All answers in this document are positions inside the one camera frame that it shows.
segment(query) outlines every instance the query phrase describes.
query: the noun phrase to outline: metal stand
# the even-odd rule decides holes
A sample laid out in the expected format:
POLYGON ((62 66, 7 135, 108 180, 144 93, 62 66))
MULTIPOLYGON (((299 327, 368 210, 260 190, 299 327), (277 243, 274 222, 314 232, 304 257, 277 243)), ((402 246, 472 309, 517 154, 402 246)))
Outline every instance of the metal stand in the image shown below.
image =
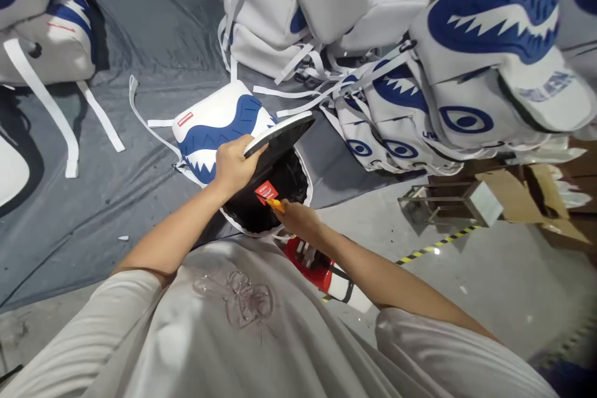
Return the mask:
POLYGON ((436 223, 439 212, 445 210, 468 211, 469 216, 482 227, 491 226, 503 211, 502 205, 498 202, 493 192, 485 182, 454 182, 439 183, 437 185, 414 185, 408 193, 398 198, 398 202, 420 202, 429 212, 427 223, 436 223), (452 188, 459 191, 454 196, 441 196, 441 188, 452 188))

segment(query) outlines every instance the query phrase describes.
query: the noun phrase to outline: white sleeve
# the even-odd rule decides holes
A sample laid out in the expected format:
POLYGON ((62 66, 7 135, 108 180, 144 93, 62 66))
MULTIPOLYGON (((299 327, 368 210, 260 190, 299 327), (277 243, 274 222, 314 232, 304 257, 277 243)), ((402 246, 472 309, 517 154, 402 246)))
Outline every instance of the white sleeve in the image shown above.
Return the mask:
POLYGON ((558 397, 512 351, 451 323, 388 308, 377 317, 375 334, 378 350, 436 396, 558 397))
POLYGON ((161 290, 146 271, 108 278, 0 397, 81 396, 161 290))

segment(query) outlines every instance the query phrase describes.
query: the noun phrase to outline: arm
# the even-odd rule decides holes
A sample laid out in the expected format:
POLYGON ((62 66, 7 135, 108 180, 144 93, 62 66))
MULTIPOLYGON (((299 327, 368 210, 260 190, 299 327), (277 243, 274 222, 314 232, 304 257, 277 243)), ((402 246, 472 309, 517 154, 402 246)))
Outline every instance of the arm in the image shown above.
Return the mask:
POLYGON ((117 272, 142 269, 165 285, 182 264, 213 215, 249 183, 259 156, 267 146, 245 159, 244 149, 253 140, 245 135, 223 144, 216 155, 216 178, 182 207, 145 235, 118 264, 117 272))
POLYGON ((378 308, 400 308, 497 340, 427 283, 334 231, 311 208, 288 201, 284 201, 284 206, 284 214, 274 213, 288 231, 337 262, 378 308))

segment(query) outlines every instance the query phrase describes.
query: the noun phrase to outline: white shirt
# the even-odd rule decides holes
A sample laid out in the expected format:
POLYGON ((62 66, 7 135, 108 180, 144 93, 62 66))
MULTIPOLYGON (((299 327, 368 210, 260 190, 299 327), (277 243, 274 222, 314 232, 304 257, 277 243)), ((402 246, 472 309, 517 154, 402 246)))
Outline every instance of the white shirt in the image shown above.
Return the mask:
MULTIPOLYGON (((82 396, 160 292, 148 272, 109 278, 1 398, 82 396)), ((148 322, 119 396, 557 397, 495 341, 402 310, 379 314, 374 349, 273 244, 243 236, 193 251, 148 322)))

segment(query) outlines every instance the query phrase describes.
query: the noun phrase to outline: pile of backpacks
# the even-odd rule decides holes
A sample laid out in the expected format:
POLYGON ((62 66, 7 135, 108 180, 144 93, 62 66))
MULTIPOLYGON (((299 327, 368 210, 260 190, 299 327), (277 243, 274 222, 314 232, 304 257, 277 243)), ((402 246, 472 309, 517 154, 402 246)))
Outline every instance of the pile of backpacks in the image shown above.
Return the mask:
POLYGON ((224 0, 224 9, 226 67, 317 85, 253 92, 309 100, 279 118, 319 106, 366 170, 453 175, 466 160, 550 136, 597 138, 597 0, 224 0))

